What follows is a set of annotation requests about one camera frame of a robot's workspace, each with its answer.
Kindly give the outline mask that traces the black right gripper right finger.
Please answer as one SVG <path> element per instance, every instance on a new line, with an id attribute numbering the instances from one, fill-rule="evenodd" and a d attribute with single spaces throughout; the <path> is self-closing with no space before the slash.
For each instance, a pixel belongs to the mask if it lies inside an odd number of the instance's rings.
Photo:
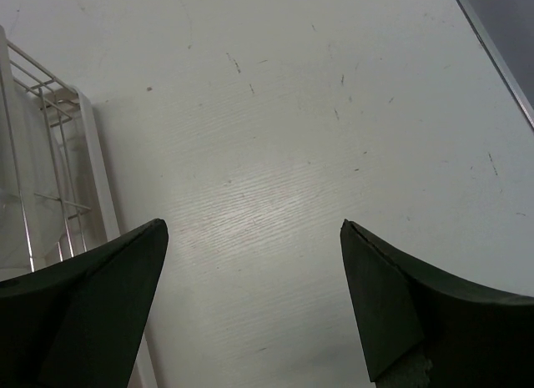
<path id="1" fill-rule="evenodd" d="M 349 220 L 340 243 L 376 386 L 532 386 L 532 297 L 445 272 Z"/>

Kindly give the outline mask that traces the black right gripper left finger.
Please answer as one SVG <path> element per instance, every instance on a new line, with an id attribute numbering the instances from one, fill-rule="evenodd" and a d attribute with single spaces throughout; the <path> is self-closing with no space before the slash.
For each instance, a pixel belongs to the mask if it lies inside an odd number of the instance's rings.
<path id="1" fill-rule="evenodd" d="M 1 283 L 3 387 L 126 387 L 168 248 L 153 219 Z"/>

